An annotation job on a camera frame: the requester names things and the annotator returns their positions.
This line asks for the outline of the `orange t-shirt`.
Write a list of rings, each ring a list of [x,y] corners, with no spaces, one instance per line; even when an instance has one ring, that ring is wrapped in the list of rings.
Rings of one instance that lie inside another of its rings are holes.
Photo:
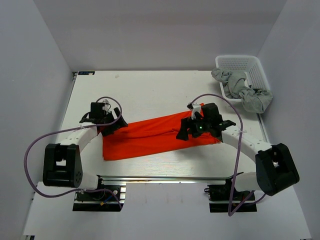
[[[220,143],[210,133],[190,137],[187,141],[176,139],[181,119],[190,115],[189,111],[184,111],[129,123],[102,137],[102,157],[105,161],[117,161]]]

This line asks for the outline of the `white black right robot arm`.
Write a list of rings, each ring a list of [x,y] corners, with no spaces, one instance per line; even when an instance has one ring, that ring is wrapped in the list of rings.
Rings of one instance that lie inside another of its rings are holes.
[[[204,118],[183,118],[178,140],[188,141],[204,133],[234,147],[255,163],[255,171],[233,177],[225,188],[226,195],[236,200],[244,191],[262,191],[273,196],[300,181],[300,176],[289,148],[283,144],[271,144],[241,131],[232,121],[214,123]]]

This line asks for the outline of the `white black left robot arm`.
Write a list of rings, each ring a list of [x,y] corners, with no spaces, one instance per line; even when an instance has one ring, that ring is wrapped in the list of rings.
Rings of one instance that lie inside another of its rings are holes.
[[[42,175],[44,185],[85,189],[94,199],[103,198],[106,187],[99,183],[98,175],[83,171],[81,152],[98,135],[112,135],[127,126],[118,107],[110,110],[102,103],[94,103],[90,112],[79,121],[79,129],[61,142],[46,146]]]

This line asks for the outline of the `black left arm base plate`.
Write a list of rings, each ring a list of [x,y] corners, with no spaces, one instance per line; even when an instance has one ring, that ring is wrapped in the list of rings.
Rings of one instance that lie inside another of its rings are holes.
[[[104,185],[106,189],[113,192],[123,206],[126,196],[125,185]],[[112,193],[99,192],[77,192],[73,202],[73,212],[120,212],[121,208]]]

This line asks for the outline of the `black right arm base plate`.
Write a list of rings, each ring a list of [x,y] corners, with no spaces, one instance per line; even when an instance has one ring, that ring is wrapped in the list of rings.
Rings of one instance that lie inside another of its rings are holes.
[[[211,213],[227,213],[230,200],[230,190],[223,184],[208,185],[204,189],[204,193],[208,195],[209,211]],[[250,191],[236,191],[233,192],[231,211],[233,211],[240,202],[250,195]],[[257,212],[255,195],[252,194],[250,198],[236,211],[237,213],[254,213]]]

